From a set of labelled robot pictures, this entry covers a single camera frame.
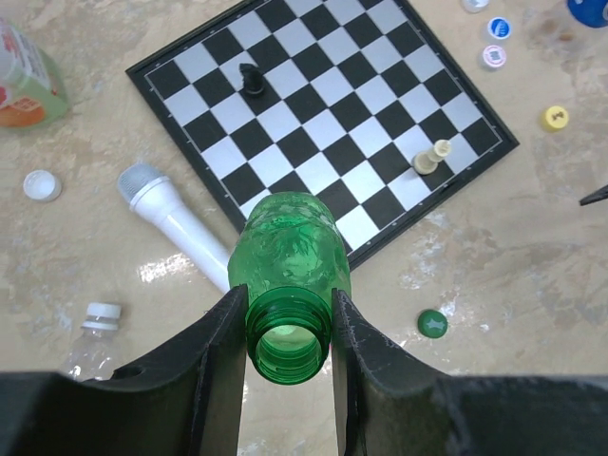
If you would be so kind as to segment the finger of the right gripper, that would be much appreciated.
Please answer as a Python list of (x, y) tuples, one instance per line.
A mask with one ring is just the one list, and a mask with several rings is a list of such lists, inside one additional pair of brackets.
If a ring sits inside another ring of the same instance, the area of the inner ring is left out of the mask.
[(600, 202), (608, 199), (608, 185), (601, 187), (590, 195), (582, 198), (579, 201), (580, 206), (589, 205), (595, 202)]

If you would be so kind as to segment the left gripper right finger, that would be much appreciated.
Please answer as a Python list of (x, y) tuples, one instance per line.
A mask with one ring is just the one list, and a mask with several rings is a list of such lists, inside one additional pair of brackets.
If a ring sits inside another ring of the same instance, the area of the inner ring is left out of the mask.
[(332, 293), (340, 455), (604, 455), (607, 378), (450, 376)]

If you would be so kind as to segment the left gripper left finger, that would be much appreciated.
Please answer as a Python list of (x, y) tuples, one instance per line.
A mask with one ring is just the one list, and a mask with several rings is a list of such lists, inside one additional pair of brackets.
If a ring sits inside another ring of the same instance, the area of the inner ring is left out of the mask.
[(2, 373), (2, 454), (237, 454), (247, 304), (246, 288), (234, 288), (108, 380)]

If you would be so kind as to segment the green bottle cap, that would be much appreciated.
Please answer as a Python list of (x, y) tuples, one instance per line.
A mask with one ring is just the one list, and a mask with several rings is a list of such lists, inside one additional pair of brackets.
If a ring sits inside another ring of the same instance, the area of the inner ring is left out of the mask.
[(447, 333), (447, 318), (439, 311), (426, 309), (420, 312), (417, 319), (419, 333), (428, 338), (441, 338)]

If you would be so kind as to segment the green plastic bottle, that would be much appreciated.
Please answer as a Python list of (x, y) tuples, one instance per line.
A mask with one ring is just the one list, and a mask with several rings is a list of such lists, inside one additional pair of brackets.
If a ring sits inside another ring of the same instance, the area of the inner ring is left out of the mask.
[(231, 254), (228, 277), (248, 290), (247, 352), (257, 372), (284, 386), (313, 378), (332, 341), (333, 290), (352, 290), (328, 207), (309, 193), (263, 198)]

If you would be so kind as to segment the orange label tea bottle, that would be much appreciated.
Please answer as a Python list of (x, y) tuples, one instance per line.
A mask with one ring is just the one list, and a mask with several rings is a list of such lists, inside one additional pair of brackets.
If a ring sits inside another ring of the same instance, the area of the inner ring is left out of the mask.
[(1, 20), (1, 126), (32, 128), (67, 114), (55, 62), (12, 22)]

